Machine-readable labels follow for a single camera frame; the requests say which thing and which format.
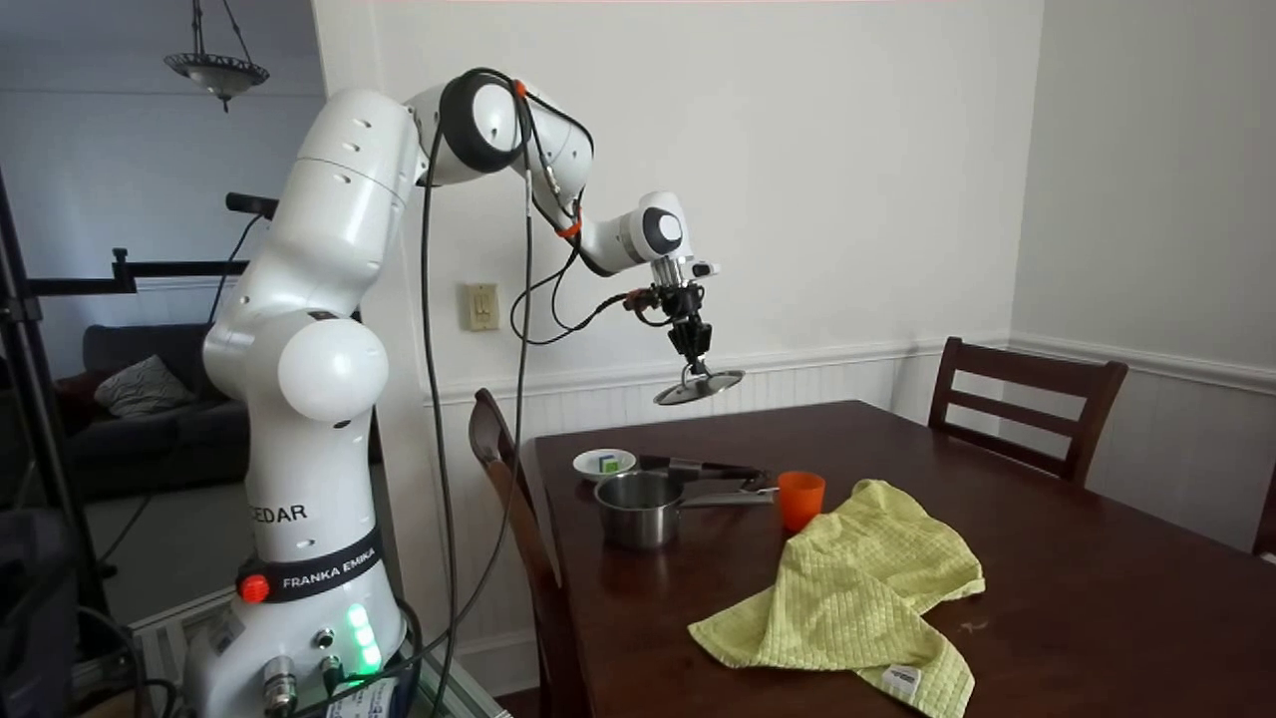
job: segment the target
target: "orange object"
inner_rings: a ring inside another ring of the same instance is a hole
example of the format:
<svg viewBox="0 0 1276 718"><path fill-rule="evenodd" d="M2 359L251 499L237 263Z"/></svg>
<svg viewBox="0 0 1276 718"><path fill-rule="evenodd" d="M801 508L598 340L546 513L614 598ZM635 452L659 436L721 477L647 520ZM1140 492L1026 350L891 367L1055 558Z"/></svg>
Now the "orange object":
<svg viewBox="0 0 1276 718"><path fill-rule="evenodd" d="M243 604L268 604L272 598L272 581L261 573L243 573L237 598Z"/></svg>
<svg viewBox="0 0 1276 718"><path fill-rule="evenodd" d="M574 225L558 226L558 235L563 235L564 242L574 242L574 239L583 239L583 225L574 218Z"/></svg>
<svg viewBox="0 0 1276 718"><path fill-rule="evenodd" d="M785 537L805 530L805 523L825 512L825 477L814 471L781 471L772 477L772 512L781 520Z"/></svg>

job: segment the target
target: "chandelier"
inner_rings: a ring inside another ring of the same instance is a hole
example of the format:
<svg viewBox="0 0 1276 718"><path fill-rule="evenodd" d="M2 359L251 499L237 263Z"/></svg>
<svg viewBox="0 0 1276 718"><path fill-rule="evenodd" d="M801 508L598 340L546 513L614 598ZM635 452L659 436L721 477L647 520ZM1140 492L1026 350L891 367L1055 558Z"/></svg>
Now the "chandelier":
<svg viewBox="0 0 1276 718"><path fill-rule="evenodd" d="M223 0L223 7L243 54L203 53L203 7L198 0L190 0L190 53L171 53L164 54L164 62L184 80L198 85L203 90L212 90L223 102L223 110L231 110L231 94L261 85L272 70L251 58L231 0Z"/></svg>

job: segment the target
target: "yellow cloth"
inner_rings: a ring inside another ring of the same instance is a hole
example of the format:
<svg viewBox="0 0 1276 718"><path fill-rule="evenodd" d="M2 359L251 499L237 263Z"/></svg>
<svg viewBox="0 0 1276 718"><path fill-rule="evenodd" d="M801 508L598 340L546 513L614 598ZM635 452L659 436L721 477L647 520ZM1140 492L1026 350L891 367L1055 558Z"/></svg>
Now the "yellow cloth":
<svg viewBox="0 0 1276 718"><path fill-rule="evenodd" d="M972 673L922 614L983 589L959 534L865 477L789 537L777 581L688 634L729 669L854 669L922 713L958 718Z"/></svg>

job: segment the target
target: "wooden table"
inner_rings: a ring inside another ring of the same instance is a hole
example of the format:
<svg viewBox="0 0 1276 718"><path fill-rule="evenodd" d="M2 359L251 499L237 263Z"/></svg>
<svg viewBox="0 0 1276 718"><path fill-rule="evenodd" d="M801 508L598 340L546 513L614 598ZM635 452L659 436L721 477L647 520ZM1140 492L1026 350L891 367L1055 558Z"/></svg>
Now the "wooden table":
<svg viewBox="0 0 1276 718"><path fill-rule="evenodd" d="M970 713L1276 713L1272 566L865 403L822 403L532 443L594 718L910 709L854 673L721 669L685 624L772 581L772 512L681 512L675 546L614 549L571 471L584 445L809 467L830 475L830 508L858 477L922 499L987 573L987 596L929 614L975 673Z"/></svg>

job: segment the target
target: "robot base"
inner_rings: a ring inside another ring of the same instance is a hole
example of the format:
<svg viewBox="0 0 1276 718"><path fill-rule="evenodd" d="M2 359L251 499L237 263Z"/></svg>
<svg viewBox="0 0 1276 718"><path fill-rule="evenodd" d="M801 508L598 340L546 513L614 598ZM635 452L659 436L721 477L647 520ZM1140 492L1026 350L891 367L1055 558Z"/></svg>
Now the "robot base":
<svg viewBox="0 0 1276 718"><path fill-rule="evenodd" d="M295 598L233 598L190 637L188 686L198 718L277 713L321 678L377 673L406 637L384 561L358 580Z"/></svg>

